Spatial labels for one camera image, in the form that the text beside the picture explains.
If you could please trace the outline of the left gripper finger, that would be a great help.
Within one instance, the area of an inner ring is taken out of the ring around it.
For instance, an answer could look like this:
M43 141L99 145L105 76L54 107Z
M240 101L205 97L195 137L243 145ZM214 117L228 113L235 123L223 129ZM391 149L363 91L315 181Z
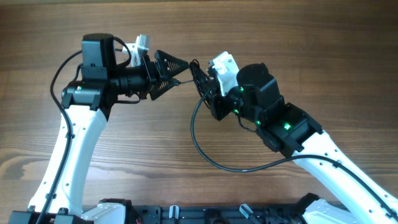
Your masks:
M156 50L154 56L161 80L169 80L189 68L188 62L161 50Z
M179 81L175 78L152 85L150 88L151 100L154 101L158 99L161 95L163 95L175 86L179 86Z

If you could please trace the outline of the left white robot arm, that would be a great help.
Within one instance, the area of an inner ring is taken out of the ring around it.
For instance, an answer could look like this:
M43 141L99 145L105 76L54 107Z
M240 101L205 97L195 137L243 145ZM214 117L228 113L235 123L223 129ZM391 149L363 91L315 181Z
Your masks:
M111 108L140 100L158 99L179 84L176 76L189 65L157 50L147 55L146 37L123 44L126 61L117 63L112 34L84 35L79 54L82 62L74 79L56 100L62 120L46 173L25 211L14 211L11 223L139 223L130 200L106 198L91 210L83 209L83 191L94 148Z

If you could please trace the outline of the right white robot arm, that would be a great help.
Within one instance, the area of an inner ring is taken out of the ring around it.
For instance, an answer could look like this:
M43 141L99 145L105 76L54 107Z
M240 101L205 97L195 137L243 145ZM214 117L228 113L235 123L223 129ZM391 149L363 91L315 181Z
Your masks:
M255 125L264 145L318 179L361 223L397 223L397 199L355 165L307 112L287 103L263 63L213 65L205 99L217 120Z

